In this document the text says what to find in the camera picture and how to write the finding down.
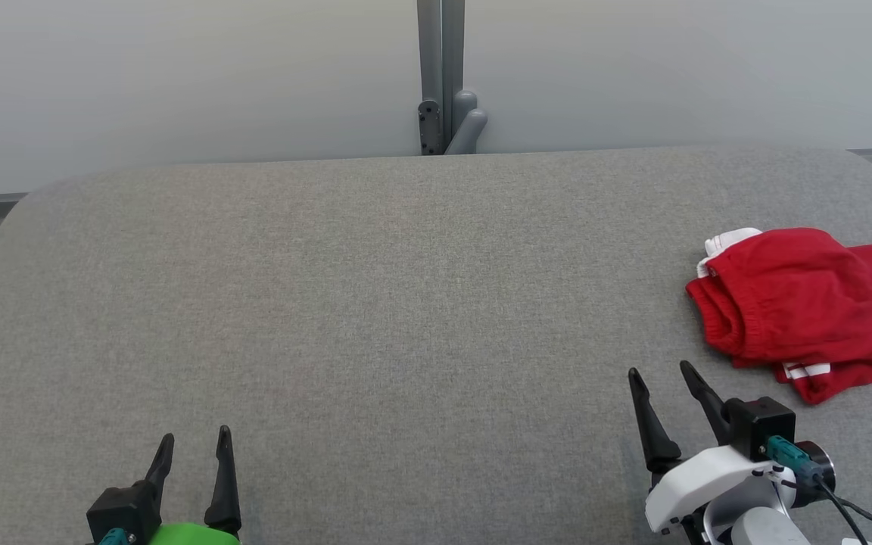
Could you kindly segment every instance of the white panel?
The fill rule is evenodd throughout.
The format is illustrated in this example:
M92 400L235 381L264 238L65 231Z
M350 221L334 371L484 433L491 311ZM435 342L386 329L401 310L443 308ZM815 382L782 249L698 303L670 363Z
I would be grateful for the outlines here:
M468 0L478 150L872 148L872 0Z
M416 3L0 0L0 193L95 170L418 153Z

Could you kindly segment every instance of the teal connector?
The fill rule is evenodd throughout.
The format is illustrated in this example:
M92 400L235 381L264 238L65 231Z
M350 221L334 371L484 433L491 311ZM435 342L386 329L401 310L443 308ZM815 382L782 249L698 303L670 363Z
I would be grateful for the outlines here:
M130 545L130 540L127 539L127 532L123 531L123 528L114 528L108 531L96 545Z
M772 435L765 441L765 455L778 465L792 469L796 480L803 486L817 487L816 476L823 476L819 463L813 462L802 448L779 435Z

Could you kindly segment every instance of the gray fabric surface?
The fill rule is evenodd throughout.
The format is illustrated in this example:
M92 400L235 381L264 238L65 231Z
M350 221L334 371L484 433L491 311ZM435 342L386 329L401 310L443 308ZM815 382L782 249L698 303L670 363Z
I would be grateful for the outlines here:
M86 542L167 431L163 518L200 521L222 423L248 544L681 543L644 523L626 380L693 454L680 359L791 406L872 510L872 386L805 407L709 351L684 293L710 235L799 225L872 242L872 166L660 148L53 184L0 228L0 544ZM827 504L796 521L852 536Z

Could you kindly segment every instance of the stack of folded clothes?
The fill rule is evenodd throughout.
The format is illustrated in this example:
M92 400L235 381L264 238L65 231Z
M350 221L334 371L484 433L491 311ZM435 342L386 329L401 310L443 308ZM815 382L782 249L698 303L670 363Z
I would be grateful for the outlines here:
M872 244L746 228L710 238L705 251L685 289L706 342L734 366L771 366L809 403L872 382Z

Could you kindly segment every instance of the white wall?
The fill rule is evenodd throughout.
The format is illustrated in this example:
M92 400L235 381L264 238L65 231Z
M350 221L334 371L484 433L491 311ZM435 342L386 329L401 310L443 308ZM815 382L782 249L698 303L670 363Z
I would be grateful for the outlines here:
M0 0L0 193L139 165L418 153L405 0Z
M478 151L872 148L872 0L468 0Z

